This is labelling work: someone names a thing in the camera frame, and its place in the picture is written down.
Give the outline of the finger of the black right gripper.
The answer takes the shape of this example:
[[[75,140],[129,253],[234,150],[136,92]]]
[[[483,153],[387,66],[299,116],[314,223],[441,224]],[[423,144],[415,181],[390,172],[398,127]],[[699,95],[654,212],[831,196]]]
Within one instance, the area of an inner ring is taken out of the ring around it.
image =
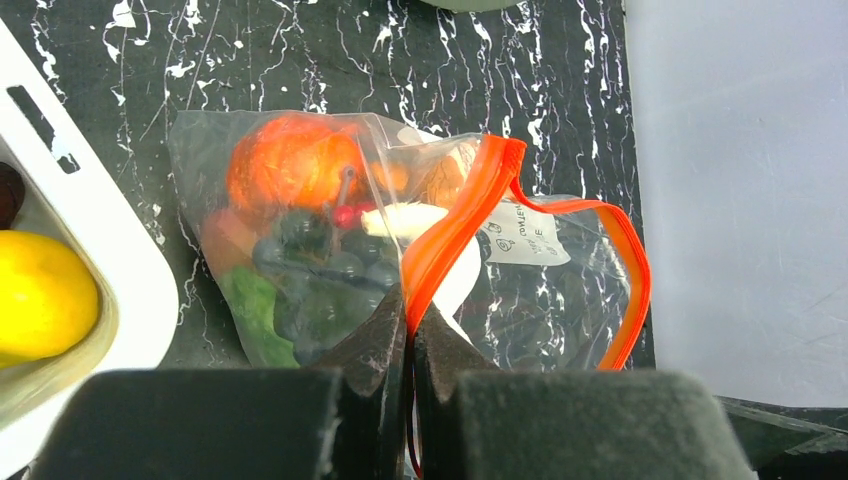
[[[845,479],[847,409],[720,399],[758,479]]]

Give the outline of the black toy grape bunch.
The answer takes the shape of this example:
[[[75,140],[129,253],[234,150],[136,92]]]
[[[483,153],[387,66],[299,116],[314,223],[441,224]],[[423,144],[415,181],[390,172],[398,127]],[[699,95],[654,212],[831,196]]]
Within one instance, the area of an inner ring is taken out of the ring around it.
[[[252,261],[269,275],[299,274],[379,291],[399,282],[398,260],[387,239],[360,227],[339,228],[304,209],[272,220],[270,233],[253,247]]]

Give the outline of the white toy mushroom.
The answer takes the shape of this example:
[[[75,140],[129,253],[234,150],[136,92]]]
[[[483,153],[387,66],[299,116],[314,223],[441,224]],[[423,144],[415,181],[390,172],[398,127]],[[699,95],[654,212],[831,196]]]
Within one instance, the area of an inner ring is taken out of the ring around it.
[[[421,202],[397,202],[383,210],[373,208],[360,214],[364,232],[369,236],[390,238],[410,246],[448,213],[444,207]],[[449,323],[473,290],[482,266],[479,241],[475,236],[467,242],[445,279],[438,286],[433,301]]]

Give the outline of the toy peach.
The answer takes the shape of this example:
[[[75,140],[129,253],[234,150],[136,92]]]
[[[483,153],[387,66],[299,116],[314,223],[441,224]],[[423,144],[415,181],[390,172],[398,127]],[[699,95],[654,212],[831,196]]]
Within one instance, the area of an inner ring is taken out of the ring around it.
[[[214,277],[238,266],[250,266],[257,241],[254,229],[230,208],[213,212],[201,226],[201,249]]]

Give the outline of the clear zip bag orange zipper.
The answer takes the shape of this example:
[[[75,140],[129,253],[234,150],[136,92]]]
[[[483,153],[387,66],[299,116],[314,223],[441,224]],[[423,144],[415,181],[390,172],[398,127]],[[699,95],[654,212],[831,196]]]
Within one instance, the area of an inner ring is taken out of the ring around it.
[[[374,113],[180,112],[178,201],[248,361],[314,363],[393,288],[505,370],[618,370],[651,297],[619,207],[524,190],[525,144]]]

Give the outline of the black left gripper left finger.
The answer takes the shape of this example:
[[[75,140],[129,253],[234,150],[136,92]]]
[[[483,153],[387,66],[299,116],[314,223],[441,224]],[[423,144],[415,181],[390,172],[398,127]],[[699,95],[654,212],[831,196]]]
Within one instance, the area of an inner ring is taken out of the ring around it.
[[[299,369],[114,370],[72,396],[33,479],[399,479],[404,304]]]

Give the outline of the orange toy roast chicken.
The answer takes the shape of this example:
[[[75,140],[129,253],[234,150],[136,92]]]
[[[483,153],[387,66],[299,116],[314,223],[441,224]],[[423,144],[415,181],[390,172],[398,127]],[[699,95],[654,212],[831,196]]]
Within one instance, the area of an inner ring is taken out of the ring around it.
[[[438,149],[397,148],[384,160],[367,165],[386,200],[421,202],[449,209],[462,190],[478,148],[458,146]]]

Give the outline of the green toy lettuce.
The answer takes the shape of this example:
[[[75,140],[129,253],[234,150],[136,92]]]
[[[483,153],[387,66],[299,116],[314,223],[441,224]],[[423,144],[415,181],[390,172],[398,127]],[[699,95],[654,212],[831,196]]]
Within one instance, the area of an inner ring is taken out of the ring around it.
[[[217,283],[249,361],[261,367],[314,363],[362,325],[385,294],[297,270],[267,278],[244,266]]]

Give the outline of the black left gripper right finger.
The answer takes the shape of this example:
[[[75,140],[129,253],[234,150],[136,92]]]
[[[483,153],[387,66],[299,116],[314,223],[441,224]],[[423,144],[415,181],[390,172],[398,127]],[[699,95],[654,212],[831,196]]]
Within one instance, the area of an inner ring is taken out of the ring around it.
[[[750,479],[718,401],[655,370],[505,371],[429,309],[413,338],[426,479]]]

